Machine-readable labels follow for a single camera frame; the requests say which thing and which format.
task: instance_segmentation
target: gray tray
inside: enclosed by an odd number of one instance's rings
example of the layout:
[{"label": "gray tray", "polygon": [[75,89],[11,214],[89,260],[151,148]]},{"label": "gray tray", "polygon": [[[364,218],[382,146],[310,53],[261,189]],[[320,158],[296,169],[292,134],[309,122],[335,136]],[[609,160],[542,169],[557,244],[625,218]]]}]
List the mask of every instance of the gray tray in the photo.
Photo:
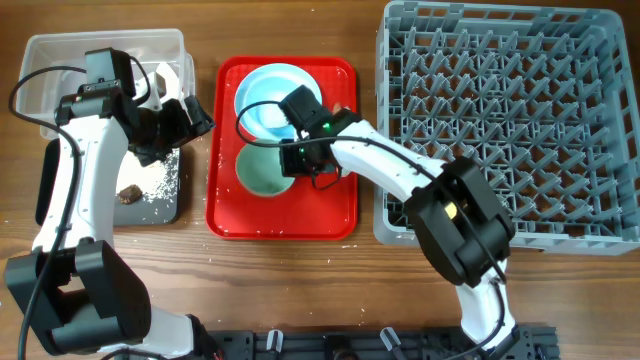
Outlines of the gray tray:
[{"label": "gray tray", "polygon": [[[513,216],[513,246],[640,247],[640,120],[618,14],[394,1],[377,51],[378,130],[421,154],[474,159]],[[418,245],[402,203],[379,188],[374,216],[380,242]]]},{"label": "gray tray", "polygon": [[[142,198],[130,205],[120,203],[114,197],[113,226],[161,225],[173,223],[178,216],[178,194],[180,193],[180,149],[164,162],[156,162],[143,168],[135,156],[128,152],[118,173],[119,187],[136,184],[142,189]],[[122,181],[123,173],[135,174]],[[155,189],[153,193],[146,189]]]}]

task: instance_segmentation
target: red tray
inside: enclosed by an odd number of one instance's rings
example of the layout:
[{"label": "red tray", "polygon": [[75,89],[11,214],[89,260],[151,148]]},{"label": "red tray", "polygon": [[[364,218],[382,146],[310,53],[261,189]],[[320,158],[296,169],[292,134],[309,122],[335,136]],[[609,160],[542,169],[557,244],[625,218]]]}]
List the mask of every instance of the red tray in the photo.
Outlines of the red tray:
[{"label": "red tray", "polygon": [[[351,65],[331,57],[254,57],[227,60],[218,71],[205,219],[216,235],[229,240],[340,240],[358,221],[358,182],[351,174],[319,191],[309,178],[297,178],[285,193],[262,198],[249,193],[235,173],[245,143],[235,132],[234,97],[242,79],[254,69],[287,63],[307,71],[322,92],[323,105],[339,102],[356,110],[356,74]],[[320,184],[333,178],[322,175]]]}]

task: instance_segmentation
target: plastic container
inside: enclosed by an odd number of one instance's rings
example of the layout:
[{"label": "plastic container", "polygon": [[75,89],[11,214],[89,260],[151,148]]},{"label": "plastic container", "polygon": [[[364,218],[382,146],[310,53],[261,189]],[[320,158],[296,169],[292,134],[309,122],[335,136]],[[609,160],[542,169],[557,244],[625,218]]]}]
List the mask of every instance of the plastic container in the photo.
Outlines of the plastic container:
[{"label": "plastic container", "polygon": [[[291,188],[272,197],[258,197],[245,189],[235,173],[235,160],[245,143],[235,131],[236,90],[251,71],[272,63],[287,63],[308,72],[320,86],[323,104],[336,102],[356,109],[356,74],[339,58],[249,57],[227,60],[218,71],[209,161],[205,220],[209,229],[228,240],[321,240],[348,236],[357,224],[358,180],[355,174],[319,191],[310,178],[296,178]],[[320,175],[318,186],[334,180]]]},{"label": "plastic container", "polygon": [[[20,78],[33,71],[55,65],[85,67],[84,53],[112,47],[136,57],[147,73],[166,62],[176,72],[184,96],[195,94],[193,59],[184,49],[182,32],[177,29],[100,31],[35,35],[29,39],[22,60]],[[142,77],[133,66],[134,78]],[[75,94],[86,76],[72,71],[52,71],[27,82],[18,92],[19,113],[53,123],[53,112],[64,95]],[[57,135],[46,128],[40,134],[47,139]]]},{"label": "plastic container", "polygon": [[[483,169],[513,246],[640,247],[640,119],[624,29],[609,10],[394,1],[377,35],[378,130]],[[418,245],[375,192],[374,232]]]}]

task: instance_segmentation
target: light blue bowl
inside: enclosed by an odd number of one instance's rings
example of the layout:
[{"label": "light blue bowl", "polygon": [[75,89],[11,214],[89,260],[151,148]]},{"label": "light blue bowl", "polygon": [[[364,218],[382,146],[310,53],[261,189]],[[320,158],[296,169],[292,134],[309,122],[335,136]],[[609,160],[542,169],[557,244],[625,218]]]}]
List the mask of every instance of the light blue bowl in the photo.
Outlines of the light blue bowl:
[{"label": "light blue bowl", "polygon": [[[258,101],[284,99],[300,85],[308,87],[318,102],[322,95],[316,81],[301,68],[289,64],[269,64],[259,67],[245,77],[234,100],[236,116],[247,105]],[[282,139],[295,139],[295,129],[289,125],[278,105],[267,104],[247,111],[240,124],[258,139],[279,142]]]}]

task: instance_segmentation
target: clear plastic container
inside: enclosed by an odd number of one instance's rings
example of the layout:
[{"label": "clear plastic container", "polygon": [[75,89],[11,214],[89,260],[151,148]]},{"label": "clear plastic container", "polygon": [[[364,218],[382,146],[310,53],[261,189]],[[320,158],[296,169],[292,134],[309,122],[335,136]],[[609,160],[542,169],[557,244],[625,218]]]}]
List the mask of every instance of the clear plastic container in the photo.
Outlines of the clear plastic container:
[{"label": "clear plastic container", "polygon": [[[184,49],[184,38],[178,29],[100,31],[69,34],[35,35],[27,43],[20,78],[36,70],[56,65],[84,68],[84,54],[90,50],[112,47],[136,57],[147,73],[166,62],[178,75],[184,96],[195,95],[193,59]],[[137,66],[133,76],[142,77]],[[75,94],[86,82],[86,76],[72,71],[52,71],[27,82],[18,92],[19,113],[53,123],[54,109],[64,95]],[[47,139],[55,132],[40,128]]]}]

